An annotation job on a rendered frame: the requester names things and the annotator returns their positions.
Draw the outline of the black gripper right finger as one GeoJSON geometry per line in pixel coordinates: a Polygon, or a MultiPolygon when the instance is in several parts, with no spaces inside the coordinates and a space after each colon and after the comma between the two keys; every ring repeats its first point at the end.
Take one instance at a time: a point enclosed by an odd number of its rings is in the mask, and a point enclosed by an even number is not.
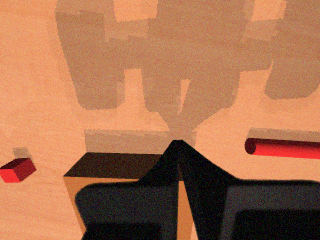
{"type": "Polygon", "coordinates": [[[231,240],[240,210],[320,209],[320,182],[240,179],[184,140],[179,165],[198,240],[231,240]]]}

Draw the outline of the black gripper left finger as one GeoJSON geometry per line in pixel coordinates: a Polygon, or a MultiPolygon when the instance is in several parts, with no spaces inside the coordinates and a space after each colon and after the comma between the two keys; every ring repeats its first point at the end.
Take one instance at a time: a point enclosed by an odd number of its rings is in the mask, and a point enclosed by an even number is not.
{"type": "Polygon", "coordinates": [[[177,240],[179,144],[172,140],[138,181],[92,183],[75,195],[87,229],[90,223],[158,223],[163,240],[177,240]]]}

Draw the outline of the red square block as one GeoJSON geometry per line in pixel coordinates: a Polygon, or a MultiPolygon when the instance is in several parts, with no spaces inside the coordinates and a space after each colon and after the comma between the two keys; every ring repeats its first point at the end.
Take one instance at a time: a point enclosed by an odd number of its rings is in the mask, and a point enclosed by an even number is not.
{"type": "Polygon", "coordinates": [[[0,167],[0,176],[5,183],[22,182],[36,170],[30,158],[16,158],[0,167]]]}

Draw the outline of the red cylinder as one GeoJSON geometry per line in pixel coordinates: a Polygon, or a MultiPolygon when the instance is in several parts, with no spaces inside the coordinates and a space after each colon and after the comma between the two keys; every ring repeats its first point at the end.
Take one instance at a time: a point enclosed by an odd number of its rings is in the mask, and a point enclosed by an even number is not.
{"type": "Polygon", "coordinates": [[[250,155],[320,159],[320,142],[247,138],[244,147],[250,155]]]}

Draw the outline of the brown block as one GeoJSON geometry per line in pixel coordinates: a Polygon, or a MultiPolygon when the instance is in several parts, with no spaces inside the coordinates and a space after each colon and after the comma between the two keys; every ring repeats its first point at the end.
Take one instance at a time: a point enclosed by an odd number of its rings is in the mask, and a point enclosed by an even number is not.
{"type": "MultiPolygon", "coordinates": [[[[162,154],[86,152],[62,177],[82,234],[86,228],[75,204],[75,195],[92,183],[140,180],[162,154]]],[[[190,240],[193,218],[179,165],[177,240],[190,240]]]]}

